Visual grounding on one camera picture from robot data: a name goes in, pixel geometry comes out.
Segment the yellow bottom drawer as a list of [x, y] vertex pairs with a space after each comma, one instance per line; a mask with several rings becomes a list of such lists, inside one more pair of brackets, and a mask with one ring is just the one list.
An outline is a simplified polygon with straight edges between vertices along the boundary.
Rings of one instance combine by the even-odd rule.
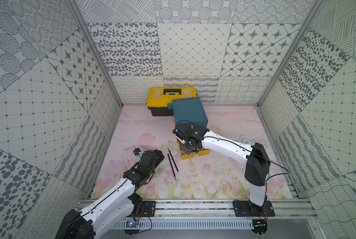
[[189, 148], [184, 146], [179, 139], [177, 140], [177, 142], [178, 142], [179, 147], [180, 147], [180, 153], [181, 153], [181, 159], [182, 160], [192, 159], [194, 157], [200, 157], [200, 156], [205, 156], [205, 155], [209, 155], [210, 154], [210, 150], [209, 149], [205, 149], [205, 148], [202, 148], [201, 150], [193, 151], [190, 154], [188, 154]]

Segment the teal drawer cabinet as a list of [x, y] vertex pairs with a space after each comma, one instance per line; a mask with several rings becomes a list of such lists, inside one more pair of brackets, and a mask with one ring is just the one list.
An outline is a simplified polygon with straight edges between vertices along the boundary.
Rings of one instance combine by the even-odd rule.
[[176, 125], [207, 127], [208, 118], [199, 97], [173, 100], [172, 107]]

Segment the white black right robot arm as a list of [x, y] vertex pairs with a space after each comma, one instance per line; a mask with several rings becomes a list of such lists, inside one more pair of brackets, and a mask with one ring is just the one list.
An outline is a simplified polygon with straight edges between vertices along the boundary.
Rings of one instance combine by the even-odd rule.
[[181, 142], [180, 149], [187, 155], [197, 153], [201, 149], [209, 149], [221, 153], [245, 165], [244, 177], [250, 183], [249, 203], [261, 208], [265, 205], [266, 180], [270, 171], [271, 161], [263, 145], [242, 144], [222, 137], [206, 127], [195, 127], [188, 124], [177, 124], [173, 134]]

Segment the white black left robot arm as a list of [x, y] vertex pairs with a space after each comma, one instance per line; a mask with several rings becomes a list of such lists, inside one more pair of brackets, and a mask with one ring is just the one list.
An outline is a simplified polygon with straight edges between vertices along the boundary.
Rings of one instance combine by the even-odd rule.
[[98, 200], [80, 211], [70, 210], [61, 222], [56, 239], [99, 239], [125, 217], [141, 214], [142, 197], [136, 192], [150, 182], [165, 157], [157, 149], [136, 148], [133, 153], [140, 160]]

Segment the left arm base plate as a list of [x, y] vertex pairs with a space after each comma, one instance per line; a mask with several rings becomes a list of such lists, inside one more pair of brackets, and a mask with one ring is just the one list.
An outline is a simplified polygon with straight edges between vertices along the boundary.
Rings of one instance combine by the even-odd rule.
[[156, 211], [156, 201], [143, 201], [136, 217], [154, 217]]

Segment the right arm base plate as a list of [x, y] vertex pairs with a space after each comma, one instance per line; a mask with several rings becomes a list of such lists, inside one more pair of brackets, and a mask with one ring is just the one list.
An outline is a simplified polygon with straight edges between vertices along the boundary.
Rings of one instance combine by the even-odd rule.
[[249, 200], [234, 200], [232, 202], [236, 217], [274, 217], [275, 212], [271, 201], [265, 201], [262, 206], [256, 206]]

